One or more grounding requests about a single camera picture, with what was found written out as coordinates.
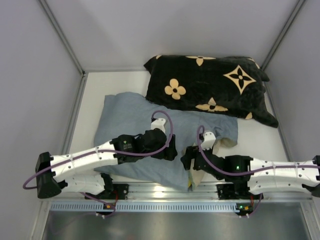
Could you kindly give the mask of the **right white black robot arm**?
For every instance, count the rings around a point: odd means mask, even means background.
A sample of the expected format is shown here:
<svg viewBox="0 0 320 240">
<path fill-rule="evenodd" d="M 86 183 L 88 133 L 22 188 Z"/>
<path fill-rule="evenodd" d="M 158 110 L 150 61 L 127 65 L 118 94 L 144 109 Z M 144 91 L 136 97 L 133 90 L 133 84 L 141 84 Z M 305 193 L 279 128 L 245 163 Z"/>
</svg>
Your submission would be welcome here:
<svg viewBox="0 0 320 240">
<path fill-rule="evenodd" d="M 250 156 L 219 157 L 211 150 L 189 146 L 181 157 L 185 170 L 204 171 L 227 183 L 220 199 L 258 199 L 270 192 L 302 192 L 320 196 L 320 157 L 300 162 L 275 162 Z"/>
</svg>

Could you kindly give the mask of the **black floral plush pillow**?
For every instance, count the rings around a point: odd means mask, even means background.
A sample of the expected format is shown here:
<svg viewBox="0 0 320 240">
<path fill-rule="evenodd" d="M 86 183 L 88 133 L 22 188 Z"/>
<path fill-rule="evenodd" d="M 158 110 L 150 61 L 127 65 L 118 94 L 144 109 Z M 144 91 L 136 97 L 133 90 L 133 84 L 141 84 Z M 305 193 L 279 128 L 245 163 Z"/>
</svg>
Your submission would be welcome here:
<svg viewBox="0 0 320 240">
<path fill-rule="evenodd" d="M 151 103 L 279 125 L 265 103 L 264 83 L 270 79 L 250 57 L 156 55 L 144 68 L 150 73 L 146 99 Z"/>
</svg>

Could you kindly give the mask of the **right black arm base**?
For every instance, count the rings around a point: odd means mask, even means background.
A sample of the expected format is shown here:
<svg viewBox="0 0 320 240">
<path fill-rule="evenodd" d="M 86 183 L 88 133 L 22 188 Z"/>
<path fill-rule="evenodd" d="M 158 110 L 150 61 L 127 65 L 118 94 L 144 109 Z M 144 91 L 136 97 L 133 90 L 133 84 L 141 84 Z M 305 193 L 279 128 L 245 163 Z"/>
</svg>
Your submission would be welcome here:
<svg viewBox="0 0 320 240">
<path fill-rule="evenodd" d="M 258 200 L 259 194 L 249 192 L 249 187 L 244 184 L 217 184 L 216 185 L 218 198 L 220 200 Z"/>
</svg>

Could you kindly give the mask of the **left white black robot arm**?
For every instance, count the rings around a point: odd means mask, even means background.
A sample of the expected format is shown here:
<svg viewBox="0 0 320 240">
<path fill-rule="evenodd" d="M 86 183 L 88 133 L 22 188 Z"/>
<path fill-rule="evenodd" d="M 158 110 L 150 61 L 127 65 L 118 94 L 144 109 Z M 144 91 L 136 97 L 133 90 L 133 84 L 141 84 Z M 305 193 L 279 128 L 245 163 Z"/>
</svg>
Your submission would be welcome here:
<svg viewBox="0 0 320 240">
<path fill-rule="evenodd" d="M 39 199 L 49 199 L 64 192 L 86 193 L 92 196 L 113 191 L 109 175 L 85 175 L 99 167 L 135 163 L 146 157 L 173 161 L 177 156 L 176 136 L 155 128 L 143 134 L 122 134 L 95 148 L 69 155 L 39 155 L 35 173 Z"/>
</svg>

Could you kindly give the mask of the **cream yellow foam pillow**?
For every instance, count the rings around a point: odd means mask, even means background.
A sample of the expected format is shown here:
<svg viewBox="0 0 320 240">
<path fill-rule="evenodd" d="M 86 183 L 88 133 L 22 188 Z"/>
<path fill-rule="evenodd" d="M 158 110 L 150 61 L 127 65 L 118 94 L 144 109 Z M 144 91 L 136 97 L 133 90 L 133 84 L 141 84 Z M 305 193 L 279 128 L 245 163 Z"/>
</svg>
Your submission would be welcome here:
<svg viewBox="0 0 320 240">
<path fill-rule="evenodd" d="M 216 139 L 213 148 L 210 150 L 212 150 L 213 155 L 217 155 L 220 148 L 232 148 L 237 144 L 237 141 L 223 137 Z M 206 172 L 203 170 L 193 170 L 193 168 L 186 171 L 188 171 L 188 187 L 193 189 L 196 188 L 203 181 L 203 178 L 206 174 Z"/>
</svg>

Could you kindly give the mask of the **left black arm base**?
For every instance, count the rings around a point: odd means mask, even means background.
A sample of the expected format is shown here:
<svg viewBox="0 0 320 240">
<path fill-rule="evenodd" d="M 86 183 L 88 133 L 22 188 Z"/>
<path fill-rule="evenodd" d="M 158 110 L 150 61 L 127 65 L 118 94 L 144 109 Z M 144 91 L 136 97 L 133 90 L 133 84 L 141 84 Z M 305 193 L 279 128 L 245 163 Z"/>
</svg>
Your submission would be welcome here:
<svg viewBox="0 0 320 240">
<path fill-rule="evenodd" d="M 107 186 L 104 191 L 97 195 L 86 192 L 87 195 L 99 200 L 126 200 L 129 192 L 129 185 L 123 183 L 116 183 L 112 186 Z"/>
</svg>

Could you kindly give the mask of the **aluminium mounting rail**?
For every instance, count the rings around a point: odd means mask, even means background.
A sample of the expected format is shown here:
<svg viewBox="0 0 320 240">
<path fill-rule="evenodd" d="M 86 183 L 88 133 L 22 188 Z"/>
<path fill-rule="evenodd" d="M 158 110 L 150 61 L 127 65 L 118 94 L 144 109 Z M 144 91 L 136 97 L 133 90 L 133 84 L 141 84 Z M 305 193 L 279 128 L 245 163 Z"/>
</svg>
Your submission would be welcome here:
<svg viewBox="0 0 320 240">
<path fill-rule="evenodd" d="M 244 201 L 247 199 L 231 199 L 231 200 L 222 200 L 219 199 L 217 193 L 217 185 L 219 184 L 229 184 L 225 182 L 205 182 L 200 184 L 198 187 L 188 191 L 177 190 L 172 187 L 162 186 L 157 183 L 152 182 L 120 182 L 114 184 L 128 184 L 128 194 L 126 200 L 143 200 L 143 201 L 152 201 L 152 200 L 217 200 L 217 201 Z M 41 200 L 58 200 L 58 199 L 80 199 L 85 198 L 89 199 L 86 196 L 83 196 L 80 192 L 63 188 L 61 193 L 58 193 L 54 196 L 49 196 L 45 198 L 40 198 Z M 265 200 L 284 200 L 284 201 L 293 201 L 293 200 L 305 200 L 311 199 L 312 196 L 310 193 L 305 192 L 265 192 L 262 194 L 262 199 Z"/>
</svg>

